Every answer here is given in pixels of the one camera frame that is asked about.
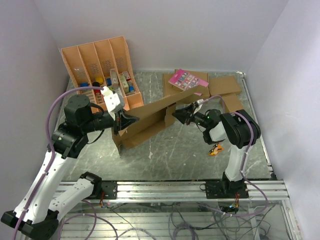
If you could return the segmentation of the large cardboard box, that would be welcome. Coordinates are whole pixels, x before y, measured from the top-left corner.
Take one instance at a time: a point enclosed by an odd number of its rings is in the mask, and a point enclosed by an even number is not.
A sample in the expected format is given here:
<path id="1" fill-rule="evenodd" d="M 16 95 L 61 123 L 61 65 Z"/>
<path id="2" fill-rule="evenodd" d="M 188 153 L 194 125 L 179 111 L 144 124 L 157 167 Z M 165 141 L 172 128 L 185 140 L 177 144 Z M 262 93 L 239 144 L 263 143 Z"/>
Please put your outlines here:
<path id="1" fill-rule="evenodd" d="M 138 117 L 139 120 L 119 134 L 112 134 L 112 140 L 119 154 L 123 149 L 135 148 L 162 130 L 175 123 L 172 113 L 177 104 L 189 104 L 201 98 L 199 95 L 207 90 L 206 87 L 198 85 L 188 90 L 166 96 L 158 101 L 136 107 L 127 111 L 127 114 Z"/>

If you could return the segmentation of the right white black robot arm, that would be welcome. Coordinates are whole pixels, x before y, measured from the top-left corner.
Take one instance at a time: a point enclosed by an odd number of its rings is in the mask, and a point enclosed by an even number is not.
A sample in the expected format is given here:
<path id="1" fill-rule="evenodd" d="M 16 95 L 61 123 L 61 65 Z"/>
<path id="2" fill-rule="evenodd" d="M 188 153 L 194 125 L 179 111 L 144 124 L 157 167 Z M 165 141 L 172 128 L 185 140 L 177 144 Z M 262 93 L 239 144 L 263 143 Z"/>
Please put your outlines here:
<path id="1" fill-rule="evenodd" d="M 228 165 L 219 180 L 207 180 L 204 191 L 207 199 L 248 198 L 244 170 L 251 147 L 261 136 L 261 129 L 244 110 L 234 113 L 221 113 L 218 109 L 209 109 L 205 113 L 198 111 L 197 102 L 176 110 L 172 116 L 180 123 L 196 124 L 204 128 L 203 140 L 218 149 L 218 145 L 228 140 L 231 150 Z"/>

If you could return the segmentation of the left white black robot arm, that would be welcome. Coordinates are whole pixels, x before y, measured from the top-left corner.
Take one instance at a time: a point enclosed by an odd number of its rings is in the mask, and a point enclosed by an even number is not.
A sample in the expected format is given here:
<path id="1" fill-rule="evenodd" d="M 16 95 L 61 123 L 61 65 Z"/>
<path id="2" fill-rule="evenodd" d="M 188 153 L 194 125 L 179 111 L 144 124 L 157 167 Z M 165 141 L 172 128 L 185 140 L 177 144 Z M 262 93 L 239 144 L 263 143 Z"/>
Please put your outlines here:
<path id="1" fill-rule="evenodd" d="M 111 128 L 117 134 L 139 120 L 126 113 L 117 96 L 107 97 L 111 110 L 96 113 L 92 108 L 98 105 L 86 95 L 76 94 L 68 100 L 64 107 L 65 120 L 50 138 L 40 171 L 20 204 L 2 215 L 2 223 L 32 240 L 49 240 L 62 218 L 80 201 L 101 196 L 101 177 L 85 172 L 74 185 L 54 198 L 67 169 L 90 143 L 89 133 Z"/>

